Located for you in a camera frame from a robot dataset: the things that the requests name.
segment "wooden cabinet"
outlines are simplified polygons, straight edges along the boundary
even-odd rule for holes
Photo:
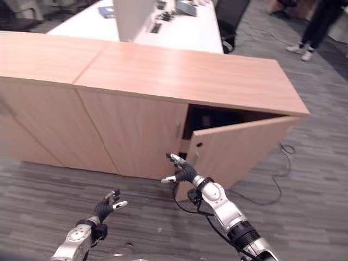
[[[1,83],[1,93],[12,117],[62,165],[117,173],[73,89],[65,84],[27,79],[2,78]],[[26,144],[22,144],[22,149],[30,153]],[[47,164],[40,154],[33,154],[31,161]]]
[[[309,114],[270,59],[12,32],[0,57],[10,155],[37,163],[157,179],[181,152],[228,188]]]
[[[54,155],[12,117],[12,112],[6,108],[4,101],[0,102],[0,155],[63,167]]]
[[[179,152],[186,104],[95,91],[79,93],[119,174],[159,178],[173,173],[165,153]]]

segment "white sneaker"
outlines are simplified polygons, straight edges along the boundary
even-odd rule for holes
[[[291,53],[302,54],[302,53],[304,53],[305,49],[303,47],[300,48],[299,45],[294,45],[294,46],[287,47],[287,51],[289,51]]]
[[[302,61],[309,61],[313,56],[313,52],[305,51],[304,55],[301,57]]]

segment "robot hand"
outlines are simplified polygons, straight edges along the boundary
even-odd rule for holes
[[[116,202],[119,195],[119,189],[111,191],[97,203],[88,219],[78,221],[76,227],[68,232],[51,261],[85,261],[89,250],[108,234],[108,227],[103,224],[105,218],[116,209],[127,205],[127,201]]]
[[[179,156],[169,153],[166,156],[175,167],[182,171],[162,179],[161,182],[188,181],[192,183],[195,189],[189,191],[190,200],[197,204],[197,200],[201,199],[211,206],[214,216],[226,232],[229,243],[239,252],[241,260],[280,261],[275,251],[251,226],[242,211],[226,197],[221,185],[214,183],[211,178],[199,175],[193,166]]]

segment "white desk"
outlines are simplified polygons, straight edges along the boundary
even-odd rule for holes
[[[115,19],[105,19],[98,11],[98,7],[112,5],[113,0],[99,1],[53,28],[48,34],[119,41]]]
[[[167,10],[173,10],[174,0],[168,0]],[[68,35],[80,38],[119,41],[116,21],[105,19],[98,7],[112,6],[112,0],[102,0],[66,20],[48,34]],[[144,28],[134,42],[144,45],[188,49],[212,53],[223,53],[219,27],[212,3],[197,7],[197,17],[178,15],[172,21],[159,20],[163,25],[159,34],[152,34]]]
[[[175,10],[174,1],[168,1],[167,10]],[[223,53],[215,8],[212,2],[197,7],[197,17],[177,15],[162,23],[158,34],[143,30],[134,42],[144,45],[171,47],[211,53]]]

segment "cabinet door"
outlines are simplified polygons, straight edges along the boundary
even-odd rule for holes
[[[1,82],[1,94],[13,117],[64,166],[117,173],[73,89],[27,79],[2,78]],[[24,144],[21,149],[31,150]],[[31,161],[46,164],[39,154],[32,155]]]
[[[59,160],[47,151],[20,123],[1,111],[0,155],[23,161],[62,167]]]
[[[230,188],[300,120],[300,117],[284,116],[194,131],[187,161],[203,176]],[[190,188],[191,184],[181,183],[176,197],[185,199]]]
[[[79,91],[119,174],[173,174],[166,152],[179,152],[187,104]]]

